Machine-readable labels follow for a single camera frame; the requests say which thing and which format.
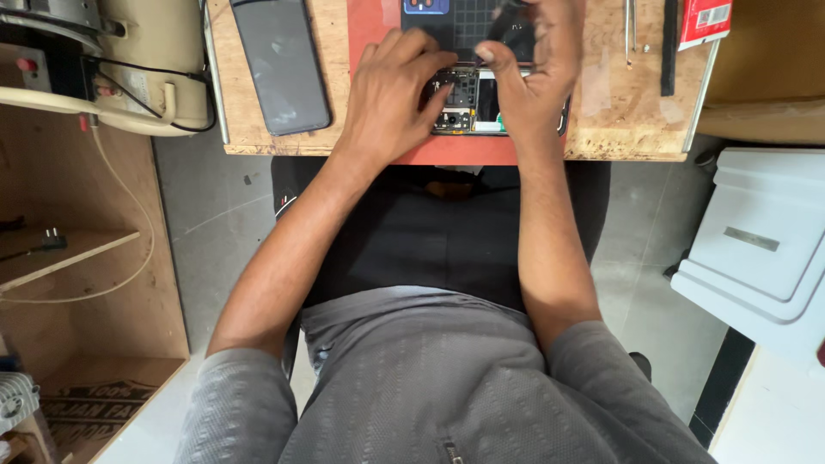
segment disassembled smartphone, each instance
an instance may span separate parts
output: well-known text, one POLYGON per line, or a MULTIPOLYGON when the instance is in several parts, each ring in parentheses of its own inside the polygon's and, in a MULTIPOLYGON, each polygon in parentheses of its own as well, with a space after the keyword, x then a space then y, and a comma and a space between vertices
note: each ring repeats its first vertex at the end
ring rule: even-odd
MULTIPOLYGON (((529 74, 530 68, 521 68, 522 76, 529 74)), ((433 134, 507 135, 498 110, 498 85, 493 71, 473 66, 442 69, 424 87, 424 96, 429 99, 438 89, 451 83, 455 86, 436 120, 433 134)), ((567 131, 569 104, 570 98, 559 115, 559 136, 567 131)))

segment red switch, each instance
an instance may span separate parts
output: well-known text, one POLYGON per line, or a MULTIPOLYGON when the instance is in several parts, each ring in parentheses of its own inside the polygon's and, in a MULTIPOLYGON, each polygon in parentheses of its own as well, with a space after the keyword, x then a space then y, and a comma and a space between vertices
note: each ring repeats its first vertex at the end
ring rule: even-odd
POLYGON ((29 58, 18 58, 15 61, 17 67, 24 72, 34 73, 37 70, 37 62, 29 58))

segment gray floor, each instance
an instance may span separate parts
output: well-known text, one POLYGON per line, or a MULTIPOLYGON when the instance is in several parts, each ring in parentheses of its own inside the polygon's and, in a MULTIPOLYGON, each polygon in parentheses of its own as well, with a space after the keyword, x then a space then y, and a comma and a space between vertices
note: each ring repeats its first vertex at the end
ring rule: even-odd
MULTIPOLYGON (((713 143, 700 137, 691 157, 713 143)), ((275 224, 268 157, 225 154, 217 130, 156 139, 155 151, 192 362, 100 463, 172 460, 215 321, 275 224)), ((612 175, 607 222, 592 264, 601 310, 628 351, 650 358, 653 384, 687 423, 727 326, 671 290, 662 271, 690 246, 711 178, 693 163, 614 163, 612 175)), ((299 352, 292 381, 299 410, 314 385, 304 359, 299 352)))

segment black pants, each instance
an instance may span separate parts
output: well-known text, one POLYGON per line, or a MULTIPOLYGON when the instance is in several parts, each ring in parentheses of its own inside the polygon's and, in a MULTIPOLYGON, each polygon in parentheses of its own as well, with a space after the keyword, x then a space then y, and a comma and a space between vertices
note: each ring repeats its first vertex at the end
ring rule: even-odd
MULTIPOLYGON (((276 211, 309 185, 326 158, 272 159, 276 211)), ((587 261, 599 243, 610 196, 611 165, 565 164, 587 261)), ((478 177, 432 166, 386 168, 347 218, 304 307, 384 286, 459 291, 524 311, 518 280, 520 183, 516 167, 485 167, 478 177), (432 181, 471 184, 446 201, 432 181)))

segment forearm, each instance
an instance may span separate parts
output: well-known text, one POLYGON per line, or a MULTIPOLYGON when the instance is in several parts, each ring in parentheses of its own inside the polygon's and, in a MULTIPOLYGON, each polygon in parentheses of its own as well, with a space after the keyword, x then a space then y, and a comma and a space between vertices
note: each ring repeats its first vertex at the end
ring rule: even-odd
POLYGON ((278 357, 329 246, 373 180, 331 157, 278 220, 229 295, 207 355, 258 348, 278 357))
POLYGON ((596 290, 576 221, 557 137, 516 144, 521 176, 519 279, 541 345, 565 329, 600 320, 596 290))

